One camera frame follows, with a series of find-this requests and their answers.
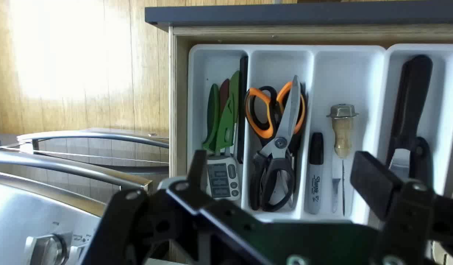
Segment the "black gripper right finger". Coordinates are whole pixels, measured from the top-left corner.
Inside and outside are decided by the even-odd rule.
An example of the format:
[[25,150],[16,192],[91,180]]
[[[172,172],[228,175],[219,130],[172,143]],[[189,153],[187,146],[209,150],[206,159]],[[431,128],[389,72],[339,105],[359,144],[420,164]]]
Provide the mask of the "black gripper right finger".
[[372,153],[354,153],[350,183],[378,220],[385,221],[403,181]]

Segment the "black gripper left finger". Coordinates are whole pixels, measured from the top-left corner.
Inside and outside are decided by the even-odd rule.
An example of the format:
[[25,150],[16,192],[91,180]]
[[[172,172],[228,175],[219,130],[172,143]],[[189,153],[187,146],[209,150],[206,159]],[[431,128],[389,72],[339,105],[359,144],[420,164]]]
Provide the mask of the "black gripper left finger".
[[207,153],[204,150],[195,150],[187,180],[191,187],[203,189],[206,186]]

